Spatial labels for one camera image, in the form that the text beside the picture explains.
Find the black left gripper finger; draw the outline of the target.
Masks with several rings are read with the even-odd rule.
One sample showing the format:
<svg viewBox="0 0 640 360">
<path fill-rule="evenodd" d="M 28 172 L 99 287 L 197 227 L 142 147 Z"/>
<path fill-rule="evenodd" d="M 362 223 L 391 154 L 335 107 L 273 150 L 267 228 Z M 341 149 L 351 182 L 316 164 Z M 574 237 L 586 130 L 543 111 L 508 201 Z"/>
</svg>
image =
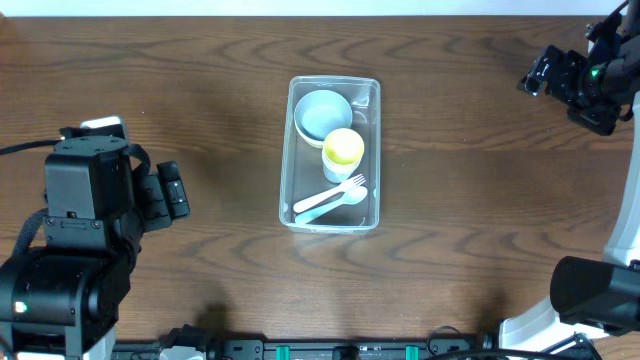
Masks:
<svg viewBox="0 0 640 360">
<path fill-rule="evenodd" d="M 157 171 L 170 218 L 175 220 L 187 217 L 190 207 L 177 163 L 160 163 Z"/>
<path fill-rule="evenodd" d="M 138 207 L 145 231 L 170 227 L 172 219 L 157 174 L 149 174 L 138 183 Z"/>
</svg>

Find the white plastic fork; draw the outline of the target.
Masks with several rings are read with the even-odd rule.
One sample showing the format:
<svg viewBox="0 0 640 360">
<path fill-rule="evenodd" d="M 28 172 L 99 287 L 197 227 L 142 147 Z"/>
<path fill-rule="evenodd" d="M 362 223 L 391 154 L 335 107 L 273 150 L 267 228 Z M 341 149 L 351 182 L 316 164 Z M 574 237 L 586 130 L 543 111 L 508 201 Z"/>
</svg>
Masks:
<svg viewBox="0 0 640 360">
<path fill-rule="evenodd" d="M 356 175 L 354 177 L 351 177 L 341 182 L 339 185 L 331 189 L 325 190 L 321 193 L 315 194 L 306 199 L 298 201 L 293 205 L 293 210 L 295 213 L 302 213 L 306 210 L 309 210 L 315 207 L 316 205 L 320 204 L 321 202 L 329 199 L 334 195 L 346 192 L 347 190 L 350 190 L 351 188 L 354 188 L 356 186 L 363 185 L 365 182 L 366 182 L 366 177 L 363 174 Z"/>
</svg>

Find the yellow plastic bowl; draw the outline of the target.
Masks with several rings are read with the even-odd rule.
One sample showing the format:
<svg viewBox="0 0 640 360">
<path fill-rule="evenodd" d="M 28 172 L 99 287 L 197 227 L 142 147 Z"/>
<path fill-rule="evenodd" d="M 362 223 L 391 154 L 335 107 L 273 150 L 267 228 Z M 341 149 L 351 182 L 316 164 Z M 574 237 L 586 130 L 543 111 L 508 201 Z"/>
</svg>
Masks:
<svg viewBox="0 0 640 360">
<path fill-rule="evenodd" d="M 324 141 L 323 140 L 318 140 L 315 139 L 313 137 L 311 137 L 310 135 L 308 135 L 303 128 L 297 127 L 296 131 L 298 133 L 298 135 L 304 140 L 305 143 L 307 143 L 308 145 L 310 145 L 313 148 L 318 148 L 321 149 L 324 145 Z"/>
</svg>

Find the white plastic cup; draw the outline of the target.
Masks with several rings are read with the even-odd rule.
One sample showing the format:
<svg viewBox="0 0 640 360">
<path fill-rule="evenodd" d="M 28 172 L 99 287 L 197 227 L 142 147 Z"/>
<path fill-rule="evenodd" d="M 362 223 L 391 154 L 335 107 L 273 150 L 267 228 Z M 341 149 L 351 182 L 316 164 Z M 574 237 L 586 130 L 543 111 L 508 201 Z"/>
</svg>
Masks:
<svg viewBox="0 0 640 360">
<path fill-rule="evenodd" d="M 360 165 L 359 161 L 348 165 L 337 164 L 330 160 L 324 152 L 321 155 L 324 176 L 332 183 L 346 181 Z"/>
</svg>

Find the light blue plastic bowl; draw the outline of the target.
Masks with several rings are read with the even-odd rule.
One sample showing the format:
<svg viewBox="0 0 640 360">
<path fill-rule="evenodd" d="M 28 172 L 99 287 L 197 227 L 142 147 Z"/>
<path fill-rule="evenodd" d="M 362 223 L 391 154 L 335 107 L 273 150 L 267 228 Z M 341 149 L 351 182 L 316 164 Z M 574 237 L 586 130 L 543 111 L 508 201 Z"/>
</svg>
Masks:
<svg viewBox="0 0 640 360">
<path fill-rule="evenodd" d="M 341 94 L 315 90 L 304 95 L 296 104 L 294 122 L 303 135 L 322 144 L 332 131 L 351 127 L 353 112 Z"/>
</svg>

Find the yellow plastic cup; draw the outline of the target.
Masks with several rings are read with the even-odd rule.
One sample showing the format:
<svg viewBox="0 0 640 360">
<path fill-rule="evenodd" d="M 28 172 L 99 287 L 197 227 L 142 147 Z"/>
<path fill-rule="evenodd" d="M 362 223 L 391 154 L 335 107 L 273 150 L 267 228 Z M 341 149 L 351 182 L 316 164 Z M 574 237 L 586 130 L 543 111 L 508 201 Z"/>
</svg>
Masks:
<svg viewBox="0 0 640 360">
<path fill-rule="evenodd" d="M 323 153 L 337 165 L 352 165 L 363 157 L 365 150 L 361 135 L 350 128 L 330 132 L 324 140 Z"/>
</svg>

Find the light green plastic spoon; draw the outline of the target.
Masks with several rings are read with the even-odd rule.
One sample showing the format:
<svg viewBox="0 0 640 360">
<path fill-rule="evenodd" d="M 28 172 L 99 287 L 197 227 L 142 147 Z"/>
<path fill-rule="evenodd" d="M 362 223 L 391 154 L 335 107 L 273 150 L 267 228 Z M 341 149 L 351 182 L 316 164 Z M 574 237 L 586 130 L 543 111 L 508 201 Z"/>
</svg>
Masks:
<svg viewBox="0 0 640 360">
<path fill-rule="evenodd" d="M 368 189 L 364 186 L 357 186 L 347 190 L 340 198 L 298 214 L 294 222 L 296 224 L 307 224 L 311 221 L 323 216 L 324 214 L 340 207 L 342 205 L 356 205 L 363 201 L 368 195 Z"/>
</svg>

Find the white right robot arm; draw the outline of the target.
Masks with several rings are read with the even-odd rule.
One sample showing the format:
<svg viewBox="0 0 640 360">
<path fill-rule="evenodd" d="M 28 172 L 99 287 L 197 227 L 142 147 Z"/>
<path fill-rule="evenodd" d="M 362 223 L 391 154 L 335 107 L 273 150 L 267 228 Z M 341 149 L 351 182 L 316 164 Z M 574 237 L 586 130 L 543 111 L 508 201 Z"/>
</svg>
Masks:
<svg viewBox="0 0 640 360">
<path fill-rule="evenodd" d="M 588 56 L 547 47 L 519 89 L 567 104 L 570 118 L 598 135 L 618 121 L 639 120 L 639 48 L 595 45 Z M 514 357 L 567 349 L 569 338 L 622 336 L 639 329 L 639 147 L 632 147 L 621 209 L 600 261 L 567 256 L 556 265 L 550 294 L 504 320 L 498 345 Z"/>
</svg>

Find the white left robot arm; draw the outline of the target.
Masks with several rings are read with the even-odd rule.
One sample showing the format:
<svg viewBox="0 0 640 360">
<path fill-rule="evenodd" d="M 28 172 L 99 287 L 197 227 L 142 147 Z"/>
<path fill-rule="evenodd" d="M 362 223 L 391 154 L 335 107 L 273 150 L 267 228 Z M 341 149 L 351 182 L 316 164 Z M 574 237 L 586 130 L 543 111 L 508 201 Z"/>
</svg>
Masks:
<svg viewBox="0 0 640 360">
<path fill-rule="evenodd" d="M 43 209 L 1 266 L 7 359 L 107 359 L 144 234 L 190 214 L 178 165 L 153 164 L 117 116 L 64 127 Z"/>
</svg>

